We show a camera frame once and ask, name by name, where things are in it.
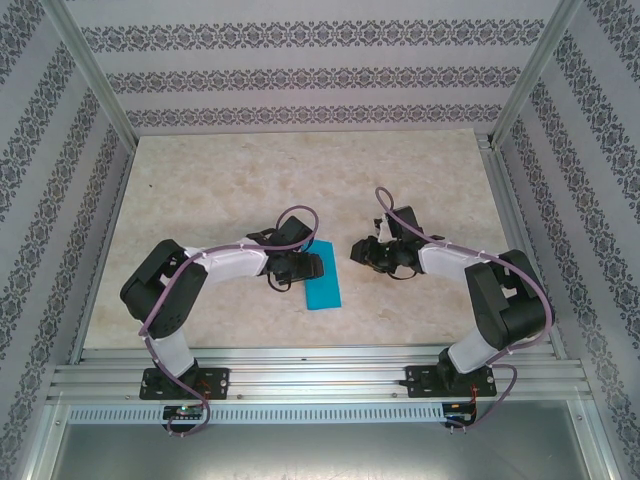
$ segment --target gray metal surface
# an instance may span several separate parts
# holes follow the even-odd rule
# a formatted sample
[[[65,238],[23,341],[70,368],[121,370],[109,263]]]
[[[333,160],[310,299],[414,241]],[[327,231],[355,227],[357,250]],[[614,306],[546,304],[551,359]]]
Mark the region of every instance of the gray metal surface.
[[[23,480],[49,480],[58,459],[70,407],[45,405],[31,449],[26,456]]]
[[[504,405],[467,435],[437,424],[221,425],[170,438],[158,426],[69,425],[58,480],[588,478],[563,402]]]
[[[567,402],[567,407],[591,478],[621,480],[595,401]]]

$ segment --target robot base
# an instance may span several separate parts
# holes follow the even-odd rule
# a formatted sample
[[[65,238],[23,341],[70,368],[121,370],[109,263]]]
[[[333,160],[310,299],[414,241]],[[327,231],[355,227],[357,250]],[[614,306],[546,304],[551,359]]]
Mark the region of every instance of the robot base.
[[[208,400],[226,400],[228,368],[198,368],[186,382]],[[195,400],[195,397],[169,380],[158,368],[147,368],[142,376],[140,400]]]
[[[474,387],[477,397],[495,397],[497,394],[493,371],[489,367],[457,375],[449,388],[438,374],[436,365],[410,365],[404,372],[406,380],[399,383],[407,387],[409,398],[469,397]]]

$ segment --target striped wall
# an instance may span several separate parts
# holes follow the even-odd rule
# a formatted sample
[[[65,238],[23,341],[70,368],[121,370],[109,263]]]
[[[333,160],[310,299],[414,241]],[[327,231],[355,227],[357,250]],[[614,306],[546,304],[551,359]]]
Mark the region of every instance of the striped wall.
[[[640,478],[640,2],[585,1],[501,150],[622,478]]]
[[[66,363],[129,155],[35,0],[0,1],[0,479]]]
[[[557,0],[75,0],[141,135],[488,133]]]

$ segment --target blue block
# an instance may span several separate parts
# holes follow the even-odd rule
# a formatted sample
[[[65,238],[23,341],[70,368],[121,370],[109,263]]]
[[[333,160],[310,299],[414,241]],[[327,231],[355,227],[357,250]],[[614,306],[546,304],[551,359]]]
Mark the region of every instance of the blue block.
[[[324,266],[324,275],[304,282],[304,288],[307,293],[307,308],[309,310],[340,308],[342,300],[340,298],[340,285],[338,285],[338,270],[336,269],[333,244],[322,240],[314,240],[308,251],[309,253],[320,255]]]

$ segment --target marble tabletop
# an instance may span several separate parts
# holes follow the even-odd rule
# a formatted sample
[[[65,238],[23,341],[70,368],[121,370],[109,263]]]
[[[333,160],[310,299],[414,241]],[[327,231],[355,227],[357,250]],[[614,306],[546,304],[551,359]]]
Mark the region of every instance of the marble tabletop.
[[[474,320],[465,285],[418,275],[398,282],[349,260],[379,218],[374,188],[411,205],[427,233],[507,249],[471,130],[143,137],[116,224],[85,348],[142,348],[118,293],[166,238],[210,247],[272,227],[287,207],[317,210],[331,241],[340,309],[308,311],[304,286],[265,277],[203,289],[185,324],[193,347],[451,343]],[[299,218],[311,223],[306,213]]]

